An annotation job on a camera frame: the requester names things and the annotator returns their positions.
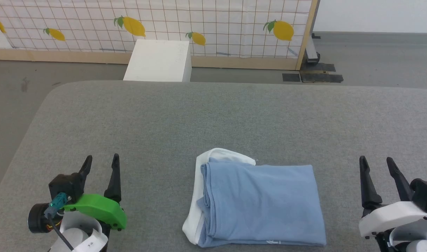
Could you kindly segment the white partition board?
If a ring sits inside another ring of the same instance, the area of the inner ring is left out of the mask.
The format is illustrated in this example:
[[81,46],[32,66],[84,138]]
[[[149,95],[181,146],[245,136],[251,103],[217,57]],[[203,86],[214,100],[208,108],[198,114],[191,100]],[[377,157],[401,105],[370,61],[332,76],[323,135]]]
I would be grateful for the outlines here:
[[315,32],[427,33],[427,0],[320,0]]

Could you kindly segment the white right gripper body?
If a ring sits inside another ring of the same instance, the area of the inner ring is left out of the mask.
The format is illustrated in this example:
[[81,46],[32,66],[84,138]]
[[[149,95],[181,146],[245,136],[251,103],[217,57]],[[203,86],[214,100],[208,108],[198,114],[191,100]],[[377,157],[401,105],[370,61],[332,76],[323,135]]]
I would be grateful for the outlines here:
[[427,212],[400,201],[375,209],[359,222],[362,237],[392,230],[389,239],[427,239]]

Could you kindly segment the white box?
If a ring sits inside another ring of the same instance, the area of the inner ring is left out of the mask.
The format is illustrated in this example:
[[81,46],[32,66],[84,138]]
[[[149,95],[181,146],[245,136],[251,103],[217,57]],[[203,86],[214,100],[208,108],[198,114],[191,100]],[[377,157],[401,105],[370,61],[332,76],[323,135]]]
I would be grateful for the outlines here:
[[188,41],[138,40],[123,80],[190,82],[191,72]]

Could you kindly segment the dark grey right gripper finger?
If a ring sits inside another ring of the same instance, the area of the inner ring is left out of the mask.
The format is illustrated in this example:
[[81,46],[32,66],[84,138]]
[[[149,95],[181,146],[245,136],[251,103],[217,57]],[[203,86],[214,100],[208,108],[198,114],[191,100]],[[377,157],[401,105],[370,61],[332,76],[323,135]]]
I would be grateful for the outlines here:
[[364,211],[373,211],[382,207],[382,198],[373,185],[370,167],[365,156],[360,156],[360,187],[361,202]]
[[391,157],[387,157],[386,164],[389,173],[396,184],[399,199],[401,201],[412,201],[413,190],[410,188],[408,180],[405,178],[405,176],[399,170],[397,164],[394,162],[394,159]]

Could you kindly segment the grey metal panel stand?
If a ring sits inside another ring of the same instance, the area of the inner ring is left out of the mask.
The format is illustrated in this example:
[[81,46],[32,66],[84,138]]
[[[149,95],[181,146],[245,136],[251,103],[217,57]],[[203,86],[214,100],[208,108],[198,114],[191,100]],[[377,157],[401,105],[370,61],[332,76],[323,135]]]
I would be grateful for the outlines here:
[[305,48],[305,63],[308,65],[316,65],[320,61],[320,54],[316,51],[314,44],[315,40],[320,40],[321,36],[317,36],[315,33],[311,33],[308,38],[306,48]]

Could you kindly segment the light blue white polo shirt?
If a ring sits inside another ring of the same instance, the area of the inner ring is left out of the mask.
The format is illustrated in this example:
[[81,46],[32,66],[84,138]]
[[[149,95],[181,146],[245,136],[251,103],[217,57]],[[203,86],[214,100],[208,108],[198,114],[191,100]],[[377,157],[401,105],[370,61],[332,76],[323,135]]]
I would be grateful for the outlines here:
[[313,166],[257,165],[231,150],[208,150],[195,160],[192,199],[182,231],[202,248],[325,246]]

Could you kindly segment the lemon print grid panel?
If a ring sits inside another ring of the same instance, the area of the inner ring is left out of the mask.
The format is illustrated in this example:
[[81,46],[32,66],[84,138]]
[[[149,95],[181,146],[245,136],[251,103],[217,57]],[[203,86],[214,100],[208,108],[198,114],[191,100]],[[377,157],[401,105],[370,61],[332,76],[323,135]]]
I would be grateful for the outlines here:
[[0,0],[0,60],[127,64],[188,41],[194,67],[299,70],[320,0]]

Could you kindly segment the large black floor mat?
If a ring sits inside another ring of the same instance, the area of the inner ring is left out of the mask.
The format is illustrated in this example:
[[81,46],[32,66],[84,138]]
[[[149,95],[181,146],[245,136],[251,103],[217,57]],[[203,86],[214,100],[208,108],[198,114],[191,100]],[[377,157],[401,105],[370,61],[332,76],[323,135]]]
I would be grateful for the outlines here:
[[334,64],[303,64],[299,70],[303,83],[341,83],[343,76],[335,73]]

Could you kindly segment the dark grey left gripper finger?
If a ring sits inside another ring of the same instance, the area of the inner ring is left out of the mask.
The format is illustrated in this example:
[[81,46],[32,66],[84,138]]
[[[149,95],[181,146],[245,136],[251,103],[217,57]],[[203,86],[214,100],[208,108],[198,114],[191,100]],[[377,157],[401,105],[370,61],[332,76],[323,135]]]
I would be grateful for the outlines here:
[[85,186],[86,178],[91,171],[91,165],[92,165],[92,155],[88,155],[78,172],[80,175],[80,183],[82,187]]
[[114,154],[111,164],[112,173],[108,188],[104,192],[104,197],[111,199],[118,204],[122,200],[121,174],[120,174],[120,157],[118,153]]

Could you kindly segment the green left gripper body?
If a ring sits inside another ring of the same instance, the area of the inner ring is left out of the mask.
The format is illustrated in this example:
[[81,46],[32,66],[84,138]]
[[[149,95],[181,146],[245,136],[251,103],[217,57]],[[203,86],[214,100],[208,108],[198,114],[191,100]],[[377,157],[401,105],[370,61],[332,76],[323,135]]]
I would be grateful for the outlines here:
[[102,221],[110,228],[123,230],[127,226],[127,216],[120,206],[121,194],[104,197],[100,194],[83,194],[74,204],[63,206],[65,211],[79,211]]

